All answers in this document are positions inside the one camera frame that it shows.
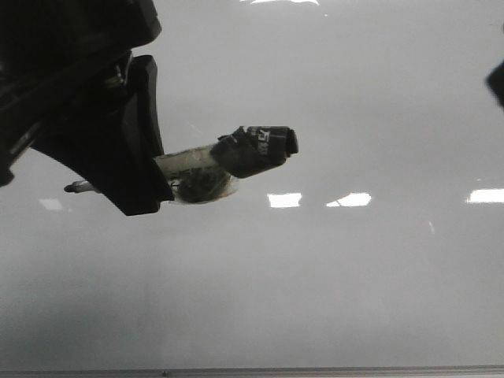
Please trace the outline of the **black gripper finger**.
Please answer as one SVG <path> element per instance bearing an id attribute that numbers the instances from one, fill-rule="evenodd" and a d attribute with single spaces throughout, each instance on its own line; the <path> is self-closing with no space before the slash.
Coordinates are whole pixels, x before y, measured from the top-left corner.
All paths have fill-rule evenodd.
<path id="1" fill-rule="evenodd" d="M 485 83 L 498 106 L 504 107 L 504 61 L 499 62 L 487 75 Z"/>

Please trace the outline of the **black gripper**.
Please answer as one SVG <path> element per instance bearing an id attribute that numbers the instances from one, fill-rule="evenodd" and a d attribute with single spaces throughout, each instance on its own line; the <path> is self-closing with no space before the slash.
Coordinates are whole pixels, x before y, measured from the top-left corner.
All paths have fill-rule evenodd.
<path id="1" fill-rule="evenodd" d="M 35 141 L 38 123 L 79 87 L 161 33 L 152 1 L 1 3 L 1 184 Z M 128 55 L 128 95 L 74 102 L 33 148 L 88 181 L 127 216 L 174 198 L 154 159 L 164 153 L 151 55 Z"/>

